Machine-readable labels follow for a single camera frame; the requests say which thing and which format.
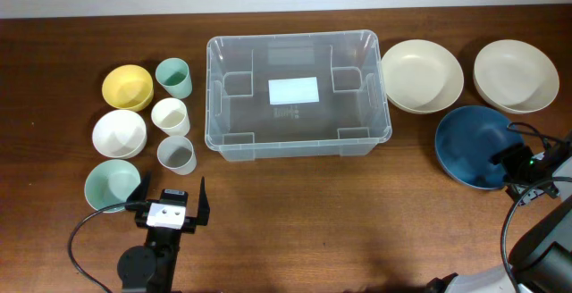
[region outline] white bowl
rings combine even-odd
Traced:
[[[474,81],[487,103],[508,113],[542,110],[559,90],[558,72],[548,56],[510,39],[493,42],[479,52]]]
[[[147,129],[140,115],[129,110],[115,110],[99,119],[91,139],[101,155],[128,159],[143,150]]]
[[[463,70],[446,48],[412,39],[390,48],[382,59],[387,97],[409,113],[434,113],[457,101]]]

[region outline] teal cup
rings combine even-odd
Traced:
[[[170,58],[162,61],[155,71],[157,82],[169,92],[172,97],[178,99],[190,95],[193,84],[190,81],[190,69],[185,61],[180,58]]]
[[[127,201],[141,182],[137,168],[124,160],[113,159],[99,164],[86,179],[85,195],[95,210]],[[124,210],[118,207],[106,213]]]

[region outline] bowl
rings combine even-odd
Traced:
[[[445,115],[435,134],[437,160],[452,179],[479,189],[501,189],[506,174],[491,157],[518,143],[510,120],[485,106],[463,106]]]
[[[143,150],[147,128],[141,116],[133,111],[114,110],[99,119],[91,139],[101,155],[128,159]]]
[[[108,160],[99,164],[86,179],[84,193],[88,204],[95,210],[127,201],[141,182],[137,168],[124,160]],[[115,213],[124,210],[117,207],[106,211]]]
[[[138,65],[123,65],[107,74],[101,90],[110,106],[140,111],[153,99],[153,79]]]
[[[485,46],[475,60],[476,90],[488,104],[508,113],[531,113],[558,94],[559,76],[538,48],[516,40]]]
[[[408,40],[390,48],[383,56],[382,70],[387,97],[409,113],[443,110],[463,90],[463,71],[455,56],[426,40]]]

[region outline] clear plastic storage bin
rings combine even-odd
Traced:
[[[366,155],[391,135],[370,30],[212,38],[205,142],[228,161]]]

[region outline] white label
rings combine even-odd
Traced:
[[[320,102],[316,77],[268,80],[268,92],[271,105]]]
[[[186,207],[153,203],[149,207],[147,226],[180,230],[185,223]]]
[[[164,190],[165,194],[173,194],[173,195],[181,195],[184,196],[185,192],[184,191],[180,191],[180,190],[172,190],[172,189],[165,189]]]

